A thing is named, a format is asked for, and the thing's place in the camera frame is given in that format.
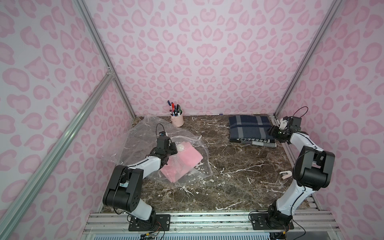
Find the clear plastic vacuum bag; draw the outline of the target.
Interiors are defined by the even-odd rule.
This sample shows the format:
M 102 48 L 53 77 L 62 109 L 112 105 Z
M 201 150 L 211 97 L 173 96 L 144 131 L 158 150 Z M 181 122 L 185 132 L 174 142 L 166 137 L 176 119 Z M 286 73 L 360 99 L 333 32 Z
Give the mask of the clear plastic vacuum bag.
M 184 126 L 177 128 L 169 121 L 158 117 L 144 117 L 128 132 L 113 140 L 105 150 L 103 157 L 116 165 L 134 165 L 149 155 L 150 151 L 157 145 L 155 135 L 162 130 L 176 145 L 190 142 L 202 154 L 203 159 L 176 183 L 171 183 L 160 170 L 150 174 L 149 179 L 165 185 L 183 187 L 200 182 L 213 174 L 209 162 L 209 150 L 202 136 L 186 130 Z

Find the grey black checked blanket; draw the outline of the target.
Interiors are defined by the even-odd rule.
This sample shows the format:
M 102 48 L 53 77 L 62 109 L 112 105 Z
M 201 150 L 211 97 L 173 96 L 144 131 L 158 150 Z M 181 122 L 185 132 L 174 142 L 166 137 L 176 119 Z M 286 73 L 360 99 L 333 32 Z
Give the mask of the grey black checked blanket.
M 241 141 L 242 144 L 245 145 L 255 145 L 260 147 L 268 147 L 268 148 L 276 148 L 276 143 L 263 142 L 263 141 Z

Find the houndstooth black white blanket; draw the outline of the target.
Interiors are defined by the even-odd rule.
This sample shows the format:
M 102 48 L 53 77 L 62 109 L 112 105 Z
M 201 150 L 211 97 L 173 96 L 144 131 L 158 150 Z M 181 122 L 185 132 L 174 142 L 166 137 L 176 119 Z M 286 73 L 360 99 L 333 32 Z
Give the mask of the houndstooth black white blanket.
M 258 142 L 258 143 L 265 143 L 265 144 L 274 144 L 275 140 L 270 139 L 256 139 L 256 138 L 237 138 L 237 139 L 230 139 L 230 142 L 234 143 L 252 143 L 252 142 Z

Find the navy blue plaid blanket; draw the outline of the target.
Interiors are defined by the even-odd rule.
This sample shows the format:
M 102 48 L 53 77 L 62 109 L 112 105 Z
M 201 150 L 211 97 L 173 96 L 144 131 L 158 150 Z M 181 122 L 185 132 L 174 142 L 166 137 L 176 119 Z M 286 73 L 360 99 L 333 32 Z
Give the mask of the navy blue plaid blanket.
M 230 139 L 256 138 L 275 140 L 268 135 L 272 123 L 268 116 L 236 115 L 229 117 Z

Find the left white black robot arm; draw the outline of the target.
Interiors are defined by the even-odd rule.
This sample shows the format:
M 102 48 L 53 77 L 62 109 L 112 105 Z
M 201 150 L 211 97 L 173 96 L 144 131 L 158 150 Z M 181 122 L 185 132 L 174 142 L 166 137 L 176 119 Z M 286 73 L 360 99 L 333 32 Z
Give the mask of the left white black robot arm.
M 114 210 L 126 211 L 132 217 L 153 223 L 156 211 L 141 199 L 143 180 L 167 165 L 169 157 L 178 153 L 176 144 L 160 132 L 157 145 L 142 161 L 131 165 L 118 165 L 114 168 L 103 196 L 103 204 Z

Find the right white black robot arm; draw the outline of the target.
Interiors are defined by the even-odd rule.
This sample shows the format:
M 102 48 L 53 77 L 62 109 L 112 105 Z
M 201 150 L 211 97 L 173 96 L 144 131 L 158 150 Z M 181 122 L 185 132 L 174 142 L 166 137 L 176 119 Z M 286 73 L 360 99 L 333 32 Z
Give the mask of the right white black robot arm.
M 279 126 L 269 129 L 269 135 L 275 140 L 293 145 L 300 151 L 292 170 L 291 185 L 269 206 L 266 221 L 273 229 L 287 228 L 301 203 L 331 182 L 335 154 L 319 147 L 301 131 L 301 121 L 299 117 L 284 117 Z

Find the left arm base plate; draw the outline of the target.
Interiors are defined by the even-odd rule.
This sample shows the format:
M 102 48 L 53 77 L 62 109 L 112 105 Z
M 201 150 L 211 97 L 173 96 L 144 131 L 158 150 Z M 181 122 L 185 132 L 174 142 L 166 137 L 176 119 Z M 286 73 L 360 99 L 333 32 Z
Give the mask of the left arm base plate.
M 146 221 L 132 217 L 129 232 L 156 231 L 158 228 L 160 228 L 161 231 L 169 231 L 170 223 L 171 215 L 169 214 L 154 214 Z

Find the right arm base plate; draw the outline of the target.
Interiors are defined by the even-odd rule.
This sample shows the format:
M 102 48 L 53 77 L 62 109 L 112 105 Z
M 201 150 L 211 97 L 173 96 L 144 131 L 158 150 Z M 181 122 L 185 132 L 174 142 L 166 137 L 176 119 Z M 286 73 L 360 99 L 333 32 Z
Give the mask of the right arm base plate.
M 292 223 L 292 218 L 283 216 L 282 220 L 270 218 L 269 214 L 261 212 L 250 212 L 248 215 L 249 221 L 252 224 L 253 230 L 281 230 L 289 231 L 295 227 Z

